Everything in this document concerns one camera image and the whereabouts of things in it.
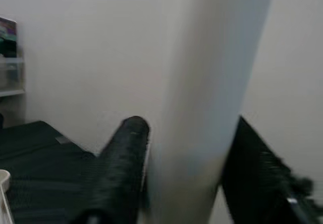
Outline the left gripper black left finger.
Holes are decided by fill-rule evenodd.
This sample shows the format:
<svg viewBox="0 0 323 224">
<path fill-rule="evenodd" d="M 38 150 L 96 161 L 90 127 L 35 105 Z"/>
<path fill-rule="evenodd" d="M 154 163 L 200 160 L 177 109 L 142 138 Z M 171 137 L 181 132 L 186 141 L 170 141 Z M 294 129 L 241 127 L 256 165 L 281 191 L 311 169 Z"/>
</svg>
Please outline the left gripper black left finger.
<svg viewBox="0 0 323 224">
<path fill-rule="evenodd" d="M 136 223 L 150 127 L 124 119 L 90 166 L 76 223 Z"/>
</svg>

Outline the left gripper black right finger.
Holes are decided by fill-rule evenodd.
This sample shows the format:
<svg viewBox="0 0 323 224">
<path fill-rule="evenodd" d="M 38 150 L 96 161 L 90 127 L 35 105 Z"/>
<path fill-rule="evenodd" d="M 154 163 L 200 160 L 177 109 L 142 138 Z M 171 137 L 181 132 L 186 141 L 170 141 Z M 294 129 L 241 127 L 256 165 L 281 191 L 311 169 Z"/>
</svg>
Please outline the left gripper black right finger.
<svg viewBox="0 0 323 224">
<path fill-rule="evenodd" d="M 240 117 L 221 179 L 234 223 L 320 223 L 314 183 L 295 175 Z"/>
</svg>

